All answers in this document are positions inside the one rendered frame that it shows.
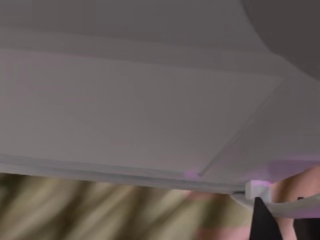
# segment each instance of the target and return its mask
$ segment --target blurred floor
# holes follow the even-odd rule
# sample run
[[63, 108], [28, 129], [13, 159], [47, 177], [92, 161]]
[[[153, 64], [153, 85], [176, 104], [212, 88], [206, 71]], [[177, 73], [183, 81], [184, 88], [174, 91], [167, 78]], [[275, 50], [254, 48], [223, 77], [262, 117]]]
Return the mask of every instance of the blurred floor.
[[[320, 192], [320, 167], [273, 186], [275, 202]], [[248, 240], [228, 195], [2, 174], [0, 240]], [[277, 220], [295, 240], [292, 219]]]

